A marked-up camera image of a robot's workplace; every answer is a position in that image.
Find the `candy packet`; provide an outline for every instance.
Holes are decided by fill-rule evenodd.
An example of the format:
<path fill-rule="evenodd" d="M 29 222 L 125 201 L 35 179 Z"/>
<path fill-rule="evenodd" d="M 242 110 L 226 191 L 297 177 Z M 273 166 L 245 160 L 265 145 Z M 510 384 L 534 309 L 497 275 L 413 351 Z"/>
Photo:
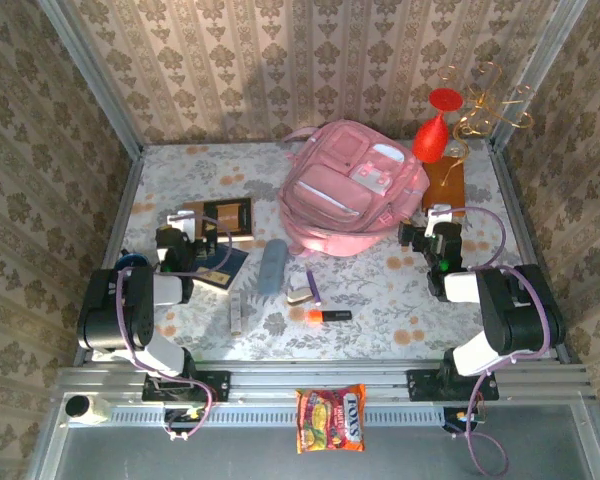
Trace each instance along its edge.
<path fill-rule="evenodd" d="M 297 390 L 298 453 L 364 451 L 365 386 L 338 390 Z"/>

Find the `wooden block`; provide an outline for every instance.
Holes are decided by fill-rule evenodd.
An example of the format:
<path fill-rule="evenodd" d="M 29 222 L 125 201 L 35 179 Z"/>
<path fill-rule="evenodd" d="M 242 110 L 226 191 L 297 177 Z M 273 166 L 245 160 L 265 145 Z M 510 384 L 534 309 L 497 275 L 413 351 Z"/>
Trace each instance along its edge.
<path fill-rule="evenodd" d="M 454 157 L 442 157 L 435 163 L 423 163 L 431 185 L 422 197 L 422 209 L 427 211 L 436 203 L 447 203 L 451 208 L 464 207 L 464 164 L 453 167 L 447 184 L 443 187 L 442 180 L 449 171 L 449 167 L 456 162 Z M 455 212 L 455 216 L 464 217 L 464 212 Z"/>

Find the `floral tablecloth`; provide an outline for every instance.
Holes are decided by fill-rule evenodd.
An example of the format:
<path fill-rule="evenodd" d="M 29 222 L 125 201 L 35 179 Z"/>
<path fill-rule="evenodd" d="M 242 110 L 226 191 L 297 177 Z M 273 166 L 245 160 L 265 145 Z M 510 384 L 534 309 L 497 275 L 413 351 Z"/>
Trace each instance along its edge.
<path fill-rule="evenodd" d="M 194 287 L 187 305 L 156 307 L 156 328 L 188 348 L 197 360 L 420 359 L 440 358 L 481 330 L 475 304 L 441 303 L 427 289 L 421 254 L 400 247 L 391 236 L 351 258 L 314 254 L 290 258 L 285 287 L 307 285 L 305 262 L 314 272 L 324 309 L 346 309 L 353 321 L 312 327 L 304 322 L 309 303 L 290 308 L 284 295 L 261 297 L 256 280 L 267 240 L 289 240 L 276 198 L 290 165 L 285 151 L 299 144 L 154 146 L 144 153 L 144 170 L 124 247 L 157 261 L 155 229 L 190 200 L 251 196 L 255 200 L 256 240 L 236 246 L 249 251 L 234 290 L 243 292 L 243 335 L 229 333 L 229 297 Z M 486 146 L 472 144 L 465 164 L 468 205 L 486 207 L 505 220 L 506 250 L 501 263 L 520 262 Z M 470 212 L 464 220 L 465 265 L 486 260 L 500 242 L 488 217 Z"/>

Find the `red vase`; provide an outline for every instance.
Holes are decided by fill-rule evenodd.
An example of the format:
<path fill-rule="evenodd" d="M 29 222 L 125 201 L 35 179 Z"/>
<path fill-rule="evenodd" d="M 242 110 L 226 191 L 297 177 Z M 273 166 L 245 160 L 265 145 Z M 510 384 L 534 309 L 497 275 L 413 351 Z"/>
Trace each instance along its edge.
<path fill-rule="evenodd" d="M 437 88 L 429 95 L 429 102 L 439 113 L 420 127 L 413 141 L 413 154 L 425 163 L 437 162 L 442 158 L 449 141 L 444 114 L 459 109 L 462 106 L 462 96 L 450 88 Z"/>

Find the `beige patterned wall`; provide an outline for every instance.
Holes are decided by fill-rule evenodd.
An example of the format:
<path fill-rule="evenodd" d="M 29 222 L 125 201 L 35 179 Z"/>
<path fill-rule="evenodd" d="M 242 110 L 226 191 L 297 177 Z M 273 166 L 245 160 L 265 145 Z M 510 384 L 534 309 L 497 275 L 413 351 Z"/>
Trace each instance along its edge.
<path fill-rule="evenodd" d="M 600 2 L 590 1 L 509 144 L 514 172 L 600 400 Z"/>
<path fill-rule="evenodd" d="M 145 143 L 280 138 L 338 118 L 411 136 L 436 70 L 518 79 L 554 0 L 70 0 Z"/>
<path fill-rule="evenodd" d="M 0 0 L 0 479 L 70 365 L 129 161 L 35 2 Z"/>

